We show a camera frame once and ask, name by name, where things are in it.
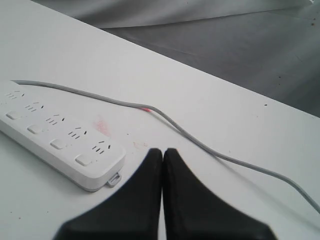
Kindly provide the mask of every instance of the white power strip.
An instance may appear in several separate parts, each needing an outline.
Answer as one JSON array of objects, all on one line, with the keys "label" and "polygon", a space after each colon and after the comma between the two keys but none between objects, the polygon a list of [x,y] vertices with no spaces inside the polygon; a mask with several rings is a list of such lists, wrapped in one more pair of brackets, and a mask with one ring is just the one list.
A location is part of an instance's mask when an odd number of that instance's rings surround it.
[{"label": "white power strip", "polygon": [[0,131],[87,191],[121,180],[121,145],[12,81],[0,83]]}]

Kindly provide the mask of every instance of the power strip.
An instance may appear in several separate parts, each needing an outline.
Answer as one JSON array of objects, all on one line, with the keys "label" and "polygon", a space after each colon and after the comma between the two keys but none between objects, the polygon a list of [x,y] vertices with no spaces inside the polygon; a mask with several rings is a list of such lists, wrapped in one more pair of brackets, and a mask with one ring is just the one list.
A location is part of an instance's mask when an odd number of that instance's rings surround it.
[{"label": "power strip", "polygon": [[0,86],[0,131],[87,191],[121,180],[121,145],[12,81]]}]

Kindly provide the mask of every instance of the power cord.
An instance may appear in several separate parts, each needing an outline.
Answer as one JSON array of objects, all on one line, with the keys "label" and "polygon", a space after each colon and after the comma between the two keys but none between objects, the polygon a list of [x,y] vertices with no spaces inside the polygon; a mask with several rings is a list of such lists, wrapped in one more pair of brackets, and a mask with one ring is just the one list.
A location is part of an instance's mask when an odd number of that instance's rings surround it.
[{"label": "power cord", "polygon": [[147,105],[147,104],[126,102],[126,101],[119,101],[119,100],[115,100],[115,99],[112,99],[112,98],[109,98],[106,96],[101,96],[101,95],[98,95],[95,93],[86,92],[86,91],[82,91],[82,90],[78,90],[78,89],[74,89],[71,87],[62,86],[62,85],[58,85],[58,84],[54,84],[54,83],[49,83],[49,82],[29,81],[29,80],[13,80],[13,82],[20,84],[20,85],[33,85],[33,86],[58,89],[58,90],[70,92],[73,94],[77,94],[77,95],[97,99],[100,101],[108,102],[111,104],[116,104],[116,105],[125,106],[125,107],[129,107],[129,108],[154,111],[157,114],[159,114],[160,116],[162,116],[164,119],[166,119],[170,124],[172,124],[178,131],[180,131],[180,133],[183,136],[185,136],[187,139],[189,139],[191,142],[193,142],[195,145],[197,145],[199,148],[203,149],[204,151],[206,151],[210,155],[218,157],[218,158],[223,159],[225,161],[228,161],[230,163],[237,164],[237,165],[252,169],[254,171],[269,175],[271,177],[274,177],[274,178],[277,178],[277,179],[280,179],[280,180],[286,182],[291,187],[293,187],[295,190],[297,190],[298,193],[300,193],[301,196],[320,214],[320,206],[311,198],[311,196],[309,196],[307,194],[307,192],[302,187],[300,187],[296,182],[294,182],[289,177],[286,177],[286,176],[279,174],[275,171],[271,171],[271,170],[265,169],[263,167],[253,165],[251,163],[247,163],[247,162],[235,159],[233,157],[224,155],[222,153],[219,153],[219,152],[213,150],[212,148],[208,147],[207,145],[205,145],[204,143],[202,143],[201,141],[196,139],[194,136],[192,136],[190,133],[188,133],[186,130],[184,130],[181,126],[179,126],[179,124],[177,124],[174,120],[172,120],[168,115],[166,115],[164,112],[162,112],[161,110],[159,110],[158,108],[156,108],[154,106]]}]

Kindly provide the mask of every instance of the black object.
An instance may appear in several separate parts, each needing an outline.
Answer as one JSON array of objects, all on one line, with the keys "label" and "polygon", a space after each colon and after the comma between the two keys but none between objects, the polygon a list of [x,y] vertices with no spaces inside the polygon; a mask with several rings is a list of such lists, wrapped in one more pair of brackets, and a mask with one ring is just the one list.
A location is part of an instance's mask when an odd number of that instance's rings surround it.
[{"label": "black object", "polygon": [[150,149],[133,176],[109,199],[62,225],[56,240],[156,240],[162,153]]},{"label": "black object", "polygon": [[267,225],[207,189],[177,150],[169,148],[165,152],[162,172],[168,240],[276,240]]}]

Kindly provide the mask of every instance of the power strip switch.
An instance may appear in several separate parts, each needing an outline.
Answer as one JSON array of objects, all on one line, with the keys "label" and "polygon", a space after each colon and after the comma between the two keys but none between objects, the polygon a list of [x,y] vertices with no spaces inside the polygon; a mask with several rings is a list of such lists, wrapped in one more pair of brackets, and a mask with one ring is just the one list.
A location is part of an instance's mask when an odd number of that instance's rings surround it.
[{"label": "power strip switch", "polygon": [[12,81],[0,83],[0,131],[87,191],[121,180],[121,145]]}]

